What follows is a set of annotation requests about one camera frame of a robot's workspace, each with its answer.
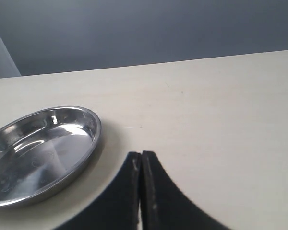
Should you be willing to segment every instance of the white table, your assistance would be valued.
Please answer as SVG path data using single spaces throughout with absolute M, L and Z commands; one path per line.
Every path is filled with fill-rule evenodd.
M 57 105 L 95 111 L 104 152 L 57 196 L 0 210 L 0 230 L 59 225 L 145 149 L 223 224 L 288 230 L 288 51 L 0 79 L 0 128 Z

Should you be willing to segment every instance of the stainless steel dish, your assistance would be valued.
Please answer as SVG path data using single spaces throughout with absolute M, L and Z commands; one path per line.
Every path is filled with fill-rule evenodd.
M 98 116 L 75 106 L 38 111 L 0 129 L 0 207 L 59 192 L 94 156 L 100 134 Z

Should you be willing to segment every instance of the black object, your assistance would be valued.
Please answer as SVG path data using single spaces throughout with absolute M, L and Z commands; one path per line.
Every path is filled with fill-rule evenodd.
M 140 153 L 128 153 L 120 171 L 104 192 L 56 230 L 136 230 L 140 167 Z
M 142 154 L 140 199 L 143 230 L 229 230 L 176 187 L 154 152 Z
M 229 230 L 193 204 L 172 182 L 156 154 L 130 152 L 105 191 L 56 230 Z

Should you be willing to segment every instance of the white desk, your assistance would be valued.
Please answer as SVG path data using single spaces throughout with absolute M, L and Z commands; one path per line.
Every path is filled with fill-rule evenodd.
M 0 210 L 0 230 L 57 226 L 144 149 L 223 224 L 288 230 L 288 51 L 0 79 L 0 128 L 57 105 L 95 111 L 104 152 L 57 196 Z

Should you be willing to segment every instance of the table surface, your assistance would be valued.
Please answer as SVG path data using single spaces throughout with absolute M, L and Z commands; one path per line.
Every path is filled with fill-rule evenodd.
M 154 150 L 194 203 L 236 230 L 288 230 L 288 51 L 0 79 L 0 128 L 78 105 L 101 118 L 98 163 L 0 230 L 51 229 L 94 200 L 128 151 Z

